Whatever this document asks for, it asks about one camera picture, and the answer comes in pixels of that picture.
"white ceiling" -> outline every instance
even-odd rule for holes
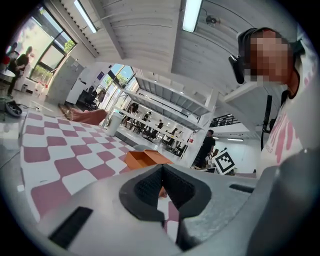
[[[84,28],[87,24],[74,0],[61,0],[74,22],[84,28],[82,32],[99,54],[97,61],[140,69],[149,79],[157,76],[159,83],[201,103],[213,89],[218,89],[223,99],[245,86],[237,84],[228,61],[229,55],[238,53],[238,32],[270,27],[288,40],[297,34],[295,21],[271,0],[204,0],[194,33],[181,29],[186,0],[80,1],[97,33]],[[206,13],[218,23],[206,24]],[[281,89],[270,90],[275,98],[281,96]],[[233,114],[230,109],[234,108],[259,125],[266,100],[264,87],[256,88],[229,101],[228,112]]]

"white wall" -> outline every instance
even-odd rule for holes
[[[97,78],[97,76],[100,74],[100,72],[104,73],[104,77],[109,72],[110,63],[107,62],[94,62],[87,66],[82,73],[79,75],[78,79],[76,80],[73,88],[70,90],[68,97],[66,98],[66,101],[72,104],[76,104],[81,92],[83,90],[86,90],[89,88],[94,80]]]
[[[235,163],[238,173],[250,174],[257,169],[260,159],[261,145],[258,139],[245,139],[243,141],[231,141],[216,139],[214,149],[219,152],[227,148],[227,152]]]

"window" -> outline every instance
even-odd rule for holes
[[[29,70],[27,77],[44,84],[50,82],[55,69],[76,45],[42,5],[35,8],[15,41],[18,44],[16,51],[20,55],[32,46],[29,56],[31,68],[26,68],[26,71]]]
[[[54,70],[64,56],[65,55],[62,54],[56,47],[51,45],[41,58],[41,62]]]

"ceiling beam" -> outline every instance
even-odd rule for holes
[[[225,103],[232,101],[235,98],[240,97],[241,95],[244,95],[257,87],[258,87],[257,82],[246,82],[244,85],[241,85],[239,88],[225,95],[223,98],[223,101]]]
[[[61,4],[58,0],[50,0],[45,1],[44,5],[49,9],[49,11],[53,14],[58,16],[58,20],[61,20],[64,22],[64,26],[68,26],[73,33],[78,37],[79,41],[81,41],[84,46],[90,51],[90,53],[97,58],[99,56],[98,52],[95,50],[95,48],[91,45],[89,40],[85,37],[85,35],[82,33],[80,28],[78,28],[77,24],[74,22],[74,20],[70,17],[64,6]]]
[[[175,59],[175,52],[177,47],[177,36],[181,27],[181,20],[183,12],[181,11],[181,1],[174,0],[173,2],[173,17],[172,17],[172,28],[171,28],[171,40],[169,40],[169,61],[168,71],[172,71],[173,62]]]
[[[123,60],[125,58],[125,53],[120,46],[120,43],[116,37],[114,29],[111,27],[111,24],[108,21],[108,18],[106,18],[106,12],[101,4],[101,1],[100,0],[89,0],[89,3],[91,4],[95,14],[97,15],[97,17],[101,23],[101,26],[104,28],[107,35],[110,37],[115,50],[119,54],[120,59]]]

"pink sofa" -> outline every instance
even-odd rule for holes
[[[85,110],[84,112],[76,108],[71,109],[71,121],[88,125],[98,126],[106,116],[107,112],[103,109],[96,109],[93,111]]]

